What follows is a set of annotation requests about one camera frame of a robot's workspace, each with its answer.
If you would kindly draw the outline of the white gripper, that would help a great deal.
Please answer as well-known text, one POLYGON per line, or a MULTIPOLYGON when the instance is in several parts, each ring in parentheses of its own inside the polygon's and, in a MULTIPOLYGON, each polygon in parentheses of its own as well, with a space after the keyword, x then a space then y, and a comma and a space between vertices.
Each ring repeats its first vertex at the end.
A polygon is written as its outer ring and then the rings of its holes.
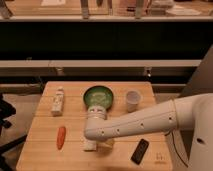
MULTIPOLYGON (((106 109, 102 106, 90 106, 87 110, 88 118, 101 118, 103 120, 107 119, 106 109)), ((112 148, 114 146, 115 140, 113 138, 107 139, 103 142, 104 147, 112 148)))

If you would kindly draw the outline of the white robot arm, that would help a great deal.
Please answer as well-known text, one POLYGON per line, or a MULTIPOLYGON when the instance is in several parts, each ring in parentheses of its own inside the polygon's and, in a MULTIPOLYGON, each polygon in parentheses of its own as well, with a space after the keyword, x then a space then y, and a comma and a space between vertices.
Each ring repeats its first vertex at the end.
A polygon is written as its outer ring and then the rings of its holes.
POLYGON ((213 169, 213 93, 169 100, 106 120, 104 112, 89 112, 84 136, 90 140, 193 130, 188 171, 213 169))

